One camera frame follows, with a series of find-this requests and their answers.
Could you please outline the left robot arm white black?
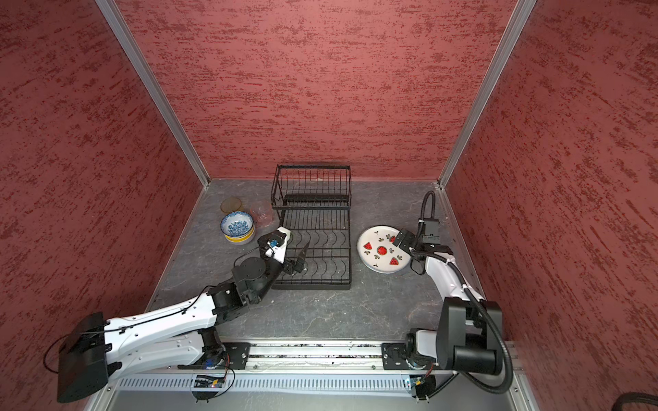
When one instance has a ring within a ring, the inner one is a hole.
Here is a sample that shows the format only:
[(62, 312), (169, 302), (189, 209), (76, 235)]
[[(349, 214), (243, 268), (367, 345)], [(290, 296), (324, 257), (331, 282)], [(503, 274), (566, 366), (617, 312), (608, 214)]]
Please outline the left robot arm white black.
[(164, 366), (227, 368), (217, 327), (261, 303), (282, 274), (303, 271), (308, 250), (288, 257), (291, 238), (284, 227), (260, 237), (258, 256), (188, 301), (109, 320), (101, 312), (87, 315), (58, 349), (57, 401), (80, 401), (115, 379)]

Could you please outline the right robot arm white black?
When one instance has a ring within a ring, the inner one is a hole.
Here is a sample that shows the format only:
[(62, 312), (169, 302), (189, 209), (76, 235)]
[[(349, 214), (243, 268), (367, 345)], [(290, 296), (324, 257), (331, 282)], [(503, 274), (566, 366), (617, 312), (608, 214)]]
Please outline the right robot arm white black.
[(406, 336), (406, 359), (412, 368), (435, 366), (459, 373), (498, 375), (504, 353), (495, 331), (502, 330), (502, 311), (468, 283), (452, 250), (435, 235), (438, 221), (419, 222), (416, 234), (403, 229), (392, 244), (423, 264), (423, 274), (434, 282), (442, 306), (435, 331), (413, 329)]

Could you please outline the pink transparent cup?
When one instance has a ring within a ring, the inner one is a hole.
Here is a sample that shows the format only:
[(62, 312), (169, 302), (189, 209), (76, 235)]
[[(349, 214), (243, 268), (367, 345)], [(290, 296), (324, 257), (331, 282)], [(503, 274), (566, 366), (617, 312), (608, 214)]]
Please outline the pink transparent cup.
[(259, 229), (264, 229), (273, 222), (273, 209), (268, 200), (257, 200), (250, 209), (252, 217), (255, 219), (255, 225)]

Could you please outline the yellow bowl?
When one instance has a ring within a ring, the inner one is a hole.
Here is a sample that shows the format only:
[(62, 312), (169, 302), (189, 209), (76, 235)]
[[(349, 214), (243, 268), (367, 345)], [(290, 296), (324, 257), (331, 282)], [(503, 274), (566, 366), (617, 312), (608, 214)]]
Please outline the yellow bowl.
[(232, 241), (241, 241), (241, 240), (244, 240), (244, 239), (248, 239), (248, 238), (253, 237), (254, 234), (255, 234), (255, 231), (252, 229), (249, 233), (247, 233), (247, 234), (245, 234), (245, 235), (243, 235), (243, 236), (224, 236), (224, 237), (226, 238), (227, 241), (228, 241), (228, 240), (232, 240)]

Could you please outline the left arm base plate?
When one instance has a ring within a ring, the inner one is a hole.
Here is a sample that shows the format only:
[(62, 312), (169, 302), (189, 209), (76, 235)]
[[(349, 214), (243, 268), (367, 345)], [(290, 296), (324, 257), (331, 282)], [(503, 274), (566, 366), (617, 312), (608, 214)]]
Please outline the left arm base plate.
[(181, 370), (224, 371), (227, 368), (243, 370), (248, 361), (251, 344), (228, 342), (212, 347), (203, 347), (202, 356), (190, 365), (178, 365)]

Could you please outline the white blue floral bowl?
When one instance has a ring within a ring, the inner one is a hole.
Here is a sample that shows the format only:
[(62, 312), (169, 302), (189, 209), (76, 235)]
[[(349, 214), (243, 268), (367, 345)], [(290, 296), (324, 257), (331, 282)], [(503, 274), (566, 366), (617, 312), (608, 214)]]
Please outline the white blue floral bowl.
[(225, 236), (242, 237), (250, 233), (254, 227), (253, 217), (248, 212), (236, 211), (225, 215), (220, 229)]

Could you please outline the amber transparent cup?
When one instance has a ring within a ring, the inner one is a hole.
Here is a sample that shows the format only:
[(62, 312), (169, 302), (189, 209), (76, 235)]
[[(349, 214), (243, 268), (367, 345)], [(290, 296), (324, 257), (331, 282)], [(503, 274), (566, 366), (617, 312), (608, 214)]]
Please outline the amber transparent cup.
[(231, 214), (242, 210), (243, 202), (238, 198), (231, 196), (224, 199), (220, 204), (220, 210), (224, 215)]

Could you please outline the white floral plate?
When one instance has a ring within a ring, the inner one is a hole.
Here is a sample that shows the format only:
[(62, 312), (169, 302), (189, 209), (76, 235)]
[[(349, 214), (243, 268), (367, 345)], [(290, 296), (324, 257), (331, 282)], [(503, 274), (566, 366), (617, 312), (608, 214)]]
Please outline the white floral plate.
[(395, 274), (406, 268), (411, 257), (395, 246), (399, 230), (380, 225), (363, 231), (356, 242), (356, 251), (368, 269), (379, 274)]

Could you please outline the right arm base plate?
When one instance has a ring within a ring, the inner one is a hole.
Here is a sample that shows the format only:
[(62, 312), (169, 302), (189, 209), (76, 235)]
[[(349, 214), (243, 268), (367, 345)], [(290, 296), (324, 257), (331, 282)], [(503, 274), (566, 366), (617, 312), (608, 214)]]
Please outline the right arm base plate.
[(443, 371), (437, 359), (419, 354), (414, 344), (384, 342), (381, 345), (382, 364), (385, 371)]

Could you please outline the pale pink bowl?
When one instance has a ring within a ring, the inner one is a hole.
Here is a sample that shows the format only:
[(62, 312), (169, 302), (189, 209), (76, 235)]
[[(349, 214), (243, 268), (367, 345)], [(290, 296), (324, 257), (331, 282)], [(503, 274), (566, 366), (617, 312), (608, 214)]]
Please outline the pale pink bowl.
[(252, 241), (253, 241), (253, 237), (248, 238), (248, 239), (244, 239), (244, 240), (241, 240), (241, 241), (232, 241), (232, 240), (228, 240), (228, 242), (231, 243), (231, 244), (233, 244), (233, 245), (243, 245), (243, 244), (248, 244), (248, 243), (250, 243), (250, 242), (252, 242)]

